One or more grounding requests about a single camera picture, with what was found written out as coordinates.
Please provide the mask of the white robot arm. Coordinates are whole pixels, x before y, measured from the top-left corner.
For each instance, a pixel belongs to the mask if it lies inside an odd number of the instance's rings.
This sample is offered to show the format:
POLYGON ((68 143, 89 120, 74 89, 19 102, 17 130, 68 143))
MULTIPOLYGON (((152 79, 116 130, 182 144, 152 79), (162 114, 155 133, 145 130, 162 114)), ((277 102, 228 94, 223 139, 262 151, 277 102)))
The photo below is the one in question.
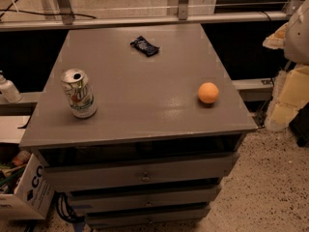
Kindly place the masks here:
POLYGON ((297 64, 309 65, 309 0, 291 16, 284 40, 285 57, 297 64))

